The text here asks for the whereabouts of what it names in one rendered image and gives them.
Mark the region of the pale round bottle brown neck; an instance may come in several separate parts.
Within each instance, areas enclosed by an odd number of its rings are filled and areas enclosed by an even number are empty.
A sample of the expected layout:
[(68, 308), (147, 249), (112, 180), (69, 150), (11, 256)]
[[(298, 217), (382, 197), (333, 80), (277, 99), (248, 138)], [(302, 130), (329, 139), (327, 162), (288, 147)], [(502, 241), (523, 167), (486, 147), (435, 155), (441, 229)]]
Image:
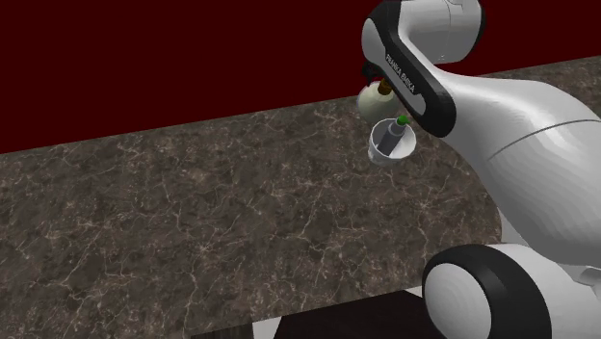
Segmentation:
[(357, 97), (356, 104), (359, 115), (370, 124), (394, 117), (401, 109), (399, 98), (381, 81), (364, 87)]

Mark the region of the grey pen green cap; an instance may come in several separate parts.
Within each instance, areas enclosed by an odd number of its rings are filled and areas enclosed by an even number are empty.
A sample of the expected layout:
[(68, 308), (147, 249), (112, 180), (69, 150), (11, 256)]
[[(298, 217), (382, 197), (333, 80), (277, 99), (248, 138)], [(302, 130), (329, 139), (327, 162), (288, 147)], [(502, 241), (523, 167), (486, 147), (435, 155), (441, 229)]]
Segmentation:
[(404, 136), (408, 124), (409, 119), (407, 116), (398, 116), (394, 121), (390, 122), (378, 144), (378, 151), (389, 156)]

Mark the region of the white cup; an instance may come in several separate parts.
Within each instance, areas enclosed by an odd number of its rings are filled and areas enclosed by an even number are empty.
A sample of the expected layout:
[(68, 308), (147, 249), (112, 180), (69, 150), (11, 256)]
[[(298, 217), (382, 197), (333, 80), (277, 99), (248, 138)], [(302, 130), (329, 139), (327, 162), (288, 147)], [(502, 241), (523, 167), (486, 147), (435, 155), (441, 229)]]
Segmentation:
[(397, 141), (389, 155), (385, 155), (378, 150), (378, 145), (382, 137), (388, 131), (388, 126), (395, 121), (394, 118), (386, 118), (379, 121), (372, 128), (369, 137), (368, 157), (369, 160), (377, 166), (386, 167), (399, 163), (402, 159), (408, 157), (415, 149), (417, 144), (416, 136), (411, 126), (407, 124), (403, 136)]

